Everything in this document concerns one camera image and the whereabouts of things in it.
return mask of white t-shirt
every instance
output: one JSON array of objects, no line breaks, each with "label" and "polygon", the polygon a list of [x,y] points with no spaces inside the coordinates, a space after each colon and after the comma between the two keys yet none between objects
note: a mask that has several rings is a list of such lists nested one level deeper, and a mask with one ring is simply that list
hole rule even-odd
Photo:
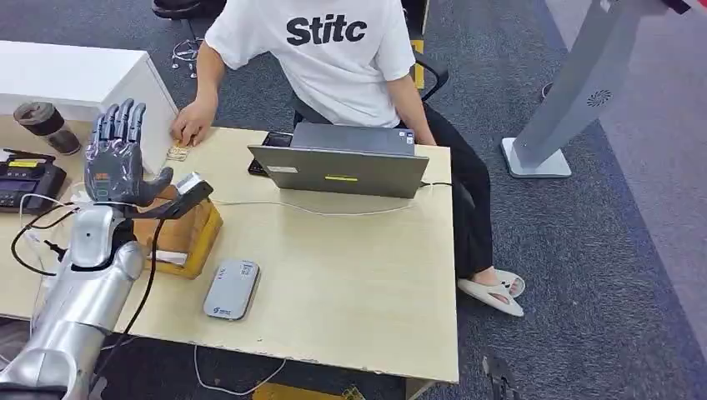
[{"label": "white t-shirt", "polygon": [[385,85],[415,64],[400,0],[228,0],[205,39],[233,69],[270,51],[332,123],[400,122]]}]

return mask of light wood desk surface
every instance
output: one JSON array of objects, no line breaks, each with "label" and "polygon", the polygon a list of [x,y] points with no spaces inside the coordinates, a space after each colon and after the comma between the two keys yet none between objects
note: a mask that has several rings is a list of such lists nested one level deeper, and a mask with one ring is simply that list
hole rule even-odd
[{"label": "light wood desk surface", "polygon": [[[272,204],[217,204],[224,225],[202,275],[187,280],[159,273],[131,333],[457,382],[450,188],[425,187],[411,201],[281,191],[269,179],[246,171],[253,158],[246,145],[260,144],[264,135],[216,128],[185,162],[168,165],[175,179],[201,173],[218,200],[284,202],[323,213],[363,213],[411,202],[414,207],[371,216],[322,217]],[[25,143],[13,146],[45,148],[29,134],[24,138]],[[417,146],[416,153],[430,158],[425,182],[450,182],[446,147]],[[83,157],[66,157],[58,164],[74,182],[82,180]],[[10,255],[18,229],[17,215],[0,215],[0,314],[29,318],[39,279]],[[53,236],[65,243],[66,229],[57,229]],[[21,254],[36,260],[23,245]],[[251,307],[239,322],[207,317],[202,310],[214,270],[225,258],[248,259],[261,267]],[[146,278],[144,273],[134,285],[116,330],[132,316]]]}]

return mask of person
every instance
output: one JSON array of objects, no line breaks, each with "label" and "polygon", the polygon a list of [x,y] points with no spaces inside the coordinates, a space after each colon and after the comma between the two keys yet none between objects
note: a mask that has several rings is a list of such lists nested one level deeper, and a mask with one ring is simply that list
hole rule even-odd
[{"label": "person", "polygon": [[196,98],[172,126],[182,145],[204,140],[225,66],[240,68],[265,52],[296,95],[332,123],[407,127],[418,144],[450,148],[457,285],[523,316],[514,300],[523,279],[493,267],[489,172],[452,124],[422,103],[409,75],[415,59],[400,0],[228,0],[199,49]]}]

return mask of gray stand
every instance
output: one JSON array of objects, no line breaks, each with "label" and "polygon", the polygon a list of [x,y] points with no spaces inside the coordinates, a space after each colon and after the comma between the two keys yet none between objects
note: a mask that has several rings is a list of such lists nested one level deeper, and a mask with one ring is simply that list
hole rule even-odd
[{"label": "gray stand", "polygon": [[628,70],[639,21],[662,15],[659,0],[594,0],[567,62],[548,97],[518,137],[501,148],[517,178],[566,178],[572,172],[560,148],[616,99]]}]

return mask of white slipper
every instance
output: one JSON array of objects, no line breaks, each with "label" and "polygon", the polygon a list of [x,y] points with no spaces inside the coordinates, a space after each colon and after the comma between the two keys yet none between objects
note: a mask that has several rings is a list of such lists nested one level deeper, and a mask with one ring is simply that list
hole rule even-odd
[{"label": "white slipper", "polygon": [[[513,315],[514,317],[522,317],[524,315],[523,308],[520,307],[520,304],[515,302],[513,296],[510,295],[508,289],[504,285],[485,286],[469,281],[468,279],[458,279],[457,287],[472,298],[475,298],[482,303],[486,303],[499,311],[503,311],[504,313]],[[508,304],[498,300],[494,296],[491,296],[491,293],[505,298],[508,300]]]},{"label": "white slipper", "polygon": [[[509,293],[513,296],[513,298],[520,296],[525,291],[525,281],[514,273],[504,271],[503,269],[497,269],[496,277],[501,281],[501,284],[509,290]],[[511,293],[510,288],[514,283],[515,290]]]}]

